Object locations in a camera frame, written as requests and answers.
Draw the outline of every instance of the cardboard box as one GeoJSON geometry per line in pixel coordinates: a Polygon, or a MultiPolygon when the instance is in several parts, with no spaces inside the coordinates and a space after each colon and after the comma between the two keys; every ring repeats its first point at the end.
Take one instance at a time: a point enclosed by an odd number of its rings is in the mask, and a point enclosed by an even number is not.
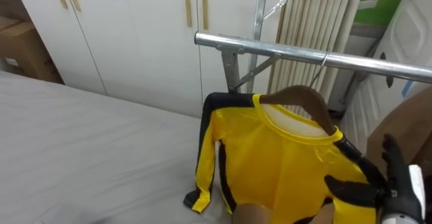
{"type": "Polygon", "coordinates": [[[18,67],[17,74],[62,83],[36,28],[31,22],[0,18],[0,57],[18,67]]]}
{"type": "Polygon", "coordinates": [[[381,158],[384,134],[398,141],[405,161],[422,167],[423,175],[431,174],[432,163],[432,87],[426,88],[404,101],[390,112],[368,137],[368,159],[385,174],[386,164],[381,158]]]}

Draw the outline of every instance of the wooden hanger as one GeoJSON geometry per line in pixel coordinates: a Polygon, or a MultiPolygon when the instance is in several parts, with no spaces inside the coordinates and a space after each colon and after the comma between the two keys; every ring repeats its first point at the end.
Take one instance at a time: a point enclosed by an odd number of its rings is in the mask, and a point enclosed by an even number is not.
{"type": "Polygon", "coordinates": [[[323,97],[308,86],[289,86],[279,92],[261,95],[259,102],[263,104],[301,106],[329,136],[336,132],[336,127],[330,119],[323,97]]]}

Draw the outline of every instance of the hanger hook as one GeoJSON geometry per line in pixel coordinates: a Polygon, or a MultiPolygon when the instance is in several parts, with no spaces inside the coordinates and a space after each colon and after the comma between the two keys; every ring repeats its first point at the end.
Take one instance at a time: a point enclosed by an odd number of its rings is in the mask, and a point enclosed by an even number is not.
{"type": "Polygon", "coordinates": [[[315,83],[315,81],[318,79],[319,74],[321,73],[321,71],[324,68],[325,62],[327,61],[327,58],[329,57],[330,51],[327,51],[326,54],[324,55],[323,61],[321,62],[321,66],[319,67],[318,72],[315,74],[315,76],[312,79],[312,82],[309,85],[309,88],[312,88],[313,84],[315,83]]]}

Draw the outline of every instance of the tag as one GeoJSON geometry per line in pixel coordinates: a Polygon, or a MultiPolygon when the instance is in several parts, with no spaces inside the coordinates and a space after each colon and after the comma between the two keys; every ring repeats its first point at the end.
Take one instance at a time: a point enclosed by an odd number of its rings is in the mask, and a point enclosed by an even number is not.
{"type": "Polygon", "coordinates": [[[16,59],[6,58],[6,62],[10,65],[13,65],[13,66],[19,66],[16,59]]]}

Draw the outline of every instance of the green surface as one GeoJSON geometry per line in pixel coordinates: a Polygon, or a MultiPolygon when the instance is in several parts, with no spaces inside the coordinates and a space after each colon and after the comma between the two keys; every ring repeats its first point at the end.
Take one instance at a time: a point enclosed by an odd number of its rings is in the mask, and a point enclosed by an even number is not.
{"type": "Polygon", "coordinates": [[[378,0],[377,6],[374,8],[357,11],[354,22],[387,26],[392,20],[399,3],[400,0],[378,0]]]}

